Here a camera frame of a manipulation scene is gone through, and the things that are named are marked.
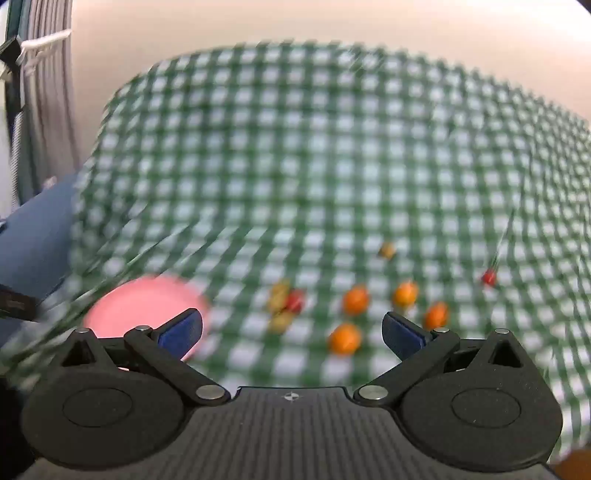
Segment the orange mandarin with leaf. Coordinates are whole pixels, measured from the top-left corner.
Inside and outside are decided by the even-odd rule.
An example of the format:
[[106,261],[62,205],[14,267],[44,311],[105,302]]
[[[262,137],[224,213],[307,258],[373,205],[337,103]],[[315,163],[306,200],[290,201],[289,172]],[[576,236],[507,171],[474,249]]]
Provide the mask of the orange mandarin with leaf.
[[444,328],[448,324],[449,306],[445,302],[434,303],[426,312],[423,327],[428,330]]

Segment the orange kumquat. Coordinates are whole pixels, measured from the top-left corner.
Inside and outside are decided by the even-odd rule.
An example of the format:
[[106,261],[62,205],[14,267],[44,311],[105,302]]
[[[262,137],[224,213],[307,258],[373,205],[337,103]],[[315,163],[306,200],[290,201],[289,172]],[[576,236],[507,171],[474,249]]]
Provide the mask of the orange kumquat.
[[394,306],[406,310],[415,305],[419,295],[419,287],[413,281],[399,284],[392,294]]
[[335,355],[351,356],[363,342],[361,329],[352,323],[342,323],[329,335],[329,351]]

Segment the red cherry tomato with stem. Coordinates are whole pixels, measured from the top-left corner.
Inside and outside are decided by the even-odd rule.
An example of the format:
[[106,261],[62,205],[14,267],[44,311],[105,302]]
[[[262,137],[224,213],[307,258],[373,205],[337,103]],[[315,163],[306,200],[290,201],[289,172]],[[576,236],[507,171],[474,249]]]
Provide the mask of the red cherry tomato with stem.
[[483,273],[481,280],[485,285],[495,287],[497,283],[497,271],[493,268],[487,269]]

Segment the pink round plate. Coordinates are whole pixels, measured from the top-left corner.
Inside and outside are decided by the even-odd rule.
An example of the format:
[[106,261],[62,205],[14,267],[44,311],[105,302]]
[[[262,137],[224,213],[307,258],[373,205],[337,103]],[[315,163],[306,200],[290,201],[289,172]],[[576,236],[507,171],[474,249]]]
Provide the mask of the pink round plate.
[[138,325],[156,329],[189,308],[200,312],[206,331],[209,305],[198,287],[170,275],[145,275],[102,296],[82,325],[98,338],[122,337]]

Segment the green white checkered tablecloth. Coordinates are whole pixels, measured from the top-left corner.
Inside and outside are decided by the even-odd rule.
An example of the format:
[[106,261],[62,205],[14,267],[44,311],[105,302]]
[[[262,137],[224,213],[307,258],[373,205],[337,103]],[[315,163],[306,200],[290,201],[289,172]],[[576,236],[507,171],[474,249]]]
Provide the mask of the green white checkered tablecloth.
[[[445,302],[458,334],[519,339],[562,410],[554,459],[590,439],[590,128],[476,70],[315,43],[161,61],[106,105],[71,238],[40,321],[1,350],[22,388],[101,296],[150,274],[202,291],[192,365],[226,387],[355,387],[396,362],[380,323],[413,281],[412,320]],[[305,303],[277,335],[281,279]],[[370,305],[348,316],[356,285]],[[351,356],[329,351],[342,323],[363,333]]]

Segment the grey curtain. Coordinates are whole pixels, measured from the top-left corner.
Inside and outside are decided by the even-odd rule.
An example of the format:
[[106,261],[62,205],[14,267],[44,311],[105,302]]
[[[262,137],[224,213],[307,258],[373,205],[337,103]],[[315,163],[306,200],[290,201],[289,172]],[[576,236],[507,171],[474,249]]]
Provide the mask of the grey curtain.
[[1,71],[13,201],[74,173],[82,153],[74,117],[71,1],[10,1]]

